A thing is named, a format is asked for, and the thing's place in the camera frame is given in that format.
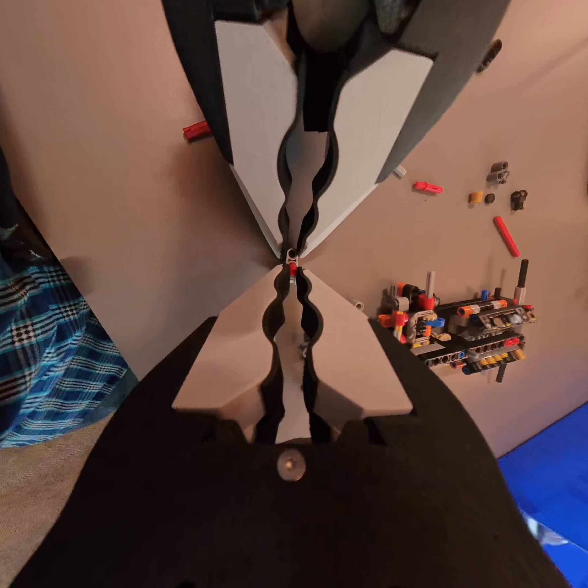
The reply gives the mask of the blue plaid clothing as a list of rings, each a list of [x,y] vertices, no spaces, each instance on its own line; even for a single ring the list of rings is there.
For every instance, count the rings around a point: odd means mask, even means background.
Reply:
[[[117,410],[138,380],[67,271],[24,220],[1,221],[1,449]]]

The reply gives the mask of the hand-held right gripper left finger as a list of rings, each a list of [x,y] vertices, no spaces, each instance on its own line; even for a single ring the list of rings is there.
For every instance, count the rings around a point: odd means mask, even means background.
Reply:
[[[224,308],[172,408],[234,421],[248,442],[273,443],[285,414],[275,338],[288,293],[289,266],[278,265]]]

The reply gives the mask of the person's left hand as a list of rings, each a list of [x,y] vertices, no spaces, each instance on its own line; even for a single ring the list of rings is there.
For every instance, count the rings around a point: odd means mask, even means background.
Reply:
[[[293,1],[305,42],[320,53],[341,48],[371,11],[371,1]]]

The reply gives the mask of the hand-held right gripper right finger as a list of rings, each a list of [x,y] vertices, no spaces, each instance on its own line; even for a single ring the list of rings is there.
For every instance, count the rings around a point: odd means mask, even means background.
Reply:
[[[413,404],[368,317],[310,270],[298,268],[296,287],[312,442],[333,441],[354,420],[408,415]]]

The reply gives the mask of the multicolour lego car chassis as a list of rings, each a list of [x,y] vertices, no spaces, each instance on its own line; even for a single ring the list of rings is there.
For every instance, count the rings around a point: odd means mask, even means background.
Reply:
[[[511,297],[502,288],[482,290],[476,298],[442,303],[433,291],[436,274],[426,287],[393,283],[382,290],[377,320],[429,368],[448,365],[464,375],[497,370],[503,382],[510,364],[525,360],[523,328],[536,322],[534,306],[526,304],[529,261],[521,261]]]

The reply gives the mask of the short black lego beam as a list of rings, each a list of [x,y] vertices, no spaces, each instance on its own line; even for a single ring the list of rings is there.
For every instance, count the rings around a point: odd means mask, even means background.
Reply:
[[[496,59],[496,56],[500,53],[500,51],[503,48],[503,43],[502,40],[500,39],[496,39],[492,42],[492,44],[489,46],[489,49],[487,50],[487,52],[485,53],[481,64],[478,66],[476,73],[477,74],[482,74],[484,71],[486,71],[489,66],[491,65],[491,63]]]

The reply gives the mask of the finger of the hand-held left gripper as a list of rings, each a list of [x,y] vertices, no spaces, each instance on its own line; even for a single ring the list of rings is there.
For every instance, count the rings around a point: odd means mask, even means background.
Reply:
[[[329,115],[329,149],[300,228],[301,258],[375,189],[433,64],[428,56],[393,48],[344,77]]]
[[[284,241],[279,214],[286,200],[279,152],[295,121],[298,99],[286,30],[286,21],[215,23],[231,171],[277,258]]]

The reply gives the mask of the blue plastic bin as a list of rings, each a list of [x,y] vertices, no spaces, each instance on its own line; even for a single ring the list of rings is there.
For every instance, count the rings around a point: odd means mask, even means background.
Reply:
[[[572,587],[587,587],[587,403],[498,463],[520,511],[573,543],[542,548]]]

